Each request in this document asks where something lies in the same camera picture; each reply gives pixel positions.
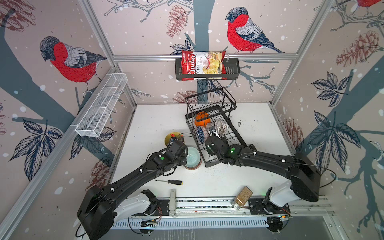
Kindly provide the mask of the orange plastic bowl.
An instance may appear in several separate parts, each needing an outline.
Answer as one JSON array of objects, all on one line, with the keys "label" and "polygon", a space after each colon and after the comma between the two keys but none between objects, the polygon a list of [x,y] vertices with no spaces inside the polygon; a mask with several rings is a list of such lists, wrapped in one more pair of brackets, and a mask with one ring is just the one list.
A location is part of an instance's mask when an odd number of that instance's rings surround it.
[{"label": "orange plastic bowl", "polygon": [[196,127],[206,127],[210,123],[211,123],[211,118],[208,113],[201,111],[196,114],[196,117],[195,117]]}]

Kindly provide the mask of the blue triangle patterned bowl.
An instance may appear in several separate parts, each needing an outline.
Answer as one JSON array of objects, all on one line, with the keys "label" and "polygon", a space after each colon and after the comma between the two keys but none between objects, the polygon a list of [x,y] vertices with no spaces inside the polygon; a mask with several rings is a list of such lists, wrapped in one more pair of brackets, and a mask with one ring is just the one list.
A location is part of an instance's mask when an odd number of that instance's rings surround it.
[{"label": "blue triangle patterned bowl", "polygon": [[205,141],[208,139],[209,137],[209,133],[207,131],[207,129],[203,126],[198,126],[197,127],[197,136],[198,136],[198,140],[204,144]]}]

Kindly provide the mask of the white red patterned bowl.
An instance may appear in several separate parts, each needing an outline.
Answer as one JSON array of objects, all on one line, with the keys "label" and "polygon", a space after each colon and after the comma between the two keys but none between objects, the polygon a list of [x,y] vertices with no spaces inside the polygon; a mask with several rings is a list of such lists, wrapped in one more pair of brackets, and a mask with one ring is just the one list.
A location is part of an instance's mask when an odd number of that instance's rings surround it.
[{"label": "white red patterned bowl", "polygon": [[229,133],[229,125],[223,120],[215,121],[215,129],[220,137]]}]

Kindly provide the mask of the teal patterned ceramic bowl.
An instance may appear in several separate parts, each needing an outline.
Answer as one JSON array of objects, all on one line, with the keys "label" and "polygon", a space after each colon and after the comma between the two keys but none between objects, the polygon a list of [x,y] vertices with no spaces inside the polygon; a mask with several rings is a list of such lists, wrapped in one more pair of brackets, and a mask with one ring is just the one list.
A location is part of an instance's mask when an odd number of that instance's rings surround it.
[{"label": "teal patterned ceramic bowl", "polygon": [[187,163],[184,167],[188,170],[195,170],[200,167],[201,163],[200,151],[194,147],[188,147]]}]

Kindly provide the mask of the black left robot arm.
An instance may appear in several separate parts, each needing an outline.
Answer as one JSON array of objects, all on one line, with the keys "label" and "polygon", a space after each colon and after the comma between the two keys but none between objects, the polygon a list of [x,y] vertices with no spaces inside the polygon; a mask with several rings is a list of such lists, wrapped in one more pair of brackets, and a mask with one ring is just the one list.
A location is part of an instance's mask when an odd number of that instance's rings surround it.
[{"label": "black left robot arm", "polygon": [[91,187],[77,212],[77,217],[90,240],[98,240],[117,221],[118,206],[132,193],[178,166],[187,163],[188,147],[175,140],[167,148],[149,154],[146,161],[122,179],[102,188]]}]

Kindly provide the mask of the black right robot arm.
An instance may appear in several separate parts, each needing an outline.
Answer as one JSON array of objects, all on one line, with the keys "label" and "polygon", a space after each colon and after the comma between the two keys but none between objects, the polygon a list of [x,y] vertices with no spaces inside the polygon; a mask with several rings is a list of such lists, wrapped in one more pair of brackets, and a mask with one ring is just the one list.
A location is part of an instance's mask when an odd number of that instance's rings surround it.
[{"label": "black right robot arm", "polygon": [[243,145],[228,145],[217,136],[209,137],[205,145],[208,153],[217,156],[221,163],[253,167],[285,177],[285,183],[270,188],[266,194],[267,201],[278,207],[299,199],[312,203],[319,200],[321,172],[300,153],[268,154]]}]

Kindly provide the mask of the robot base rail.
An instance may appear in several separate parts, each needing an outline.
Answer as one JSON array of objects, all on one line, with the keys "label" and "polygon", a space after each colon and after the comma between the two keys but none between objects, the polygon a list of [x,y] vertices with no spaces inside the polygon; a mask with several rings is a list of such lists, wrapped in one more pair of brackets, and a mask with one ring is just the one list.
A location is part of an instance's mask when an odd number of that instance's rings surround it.
[{"label": "robot base rail", "polygon": [[169,215],[169,199],[162,198],[152,215],[126,217],[112,229],[144,235],[160,230],[229,228],[267,228],[279,232],[291,217],[289,205],[267,207],[263,197],[250,198],[238,211],[232,206],[233,201],[231,197],[177,198],[177,217],[173,218]]}]

